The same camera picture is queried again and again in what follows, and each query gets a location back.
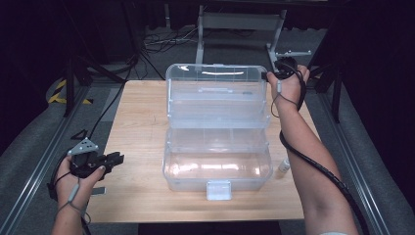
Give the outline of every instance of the yellow tape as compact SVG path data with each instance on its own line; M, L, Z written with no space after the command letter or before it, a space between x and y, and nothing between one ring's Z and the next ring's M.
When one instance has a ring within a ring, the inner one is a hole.
M67 103L67 99L59 98L59 95L61 94L61 91L66 84L67 84L67 80L62 78L61 82L59 82L59 84L56 86L55 91L53 92L51 98L49 98L49 101L48 101L49 104L50 103L61 103L61 104ZM82 102L82 104L84 105L91 105L92 103L94 103L93 99L85 99Z

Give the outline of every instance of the plastic box lid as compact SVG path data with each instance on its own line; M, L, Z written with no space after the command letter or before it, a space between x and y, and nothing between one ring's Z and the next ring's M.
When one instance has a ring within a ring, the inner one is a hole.
M175 64L166 72L173 128L265 128L266 81L260 66Z

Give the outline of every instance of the clear plastic storage box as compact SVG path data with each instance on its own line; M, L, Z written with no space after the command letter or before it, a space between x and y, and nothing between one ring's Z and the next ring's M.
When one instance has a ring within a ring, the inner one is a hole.
M172 65L162 170L171 190L228 200L272 174L266 82L257 66Z

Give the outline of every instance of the wrist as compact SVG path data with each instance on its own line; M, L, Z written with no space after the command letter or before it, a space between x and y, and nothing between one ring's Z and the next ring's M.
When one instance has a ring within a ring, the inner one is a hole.
M287 99L284 99L282 96L277 97L277 100L275 101L275 107L278 110L279 114L285 113L285 112L297 112L298 106L293 101L289 101Z
M73 215L76 215L76 216L80 216L81 211L80 211L80 209L76 208L75 206L71 205L70 203L67 203L65 205L62 205L62 206L58 207L58 214L57 215L59 215L61 213L73 214Z

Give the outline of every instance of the fingers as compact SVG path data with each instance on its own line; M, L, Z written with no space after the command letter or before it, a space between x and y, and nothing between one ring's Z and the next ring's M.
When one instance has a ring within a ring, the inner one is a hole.
M85 181L89 186L93 187L96 182L98 182L105 173L105 167L101 165L98 167L91 175L85 178Z
M298 70L301 72L304 82L307 83L310 76L310 70L305 66L298 66Z
M59 166L59 169L67 170L70 168L70 160L72 159L72 156L66 156L64 160L61 162L61 165Z
M307 82L310 75L310 71L308 70L308 68L305 66L298 66L298 71L301 72L303 80ZM268 78L268 81L272 87L274 87L277 84L278 78L274 75L273 72L269 71L266 74L266 77Z

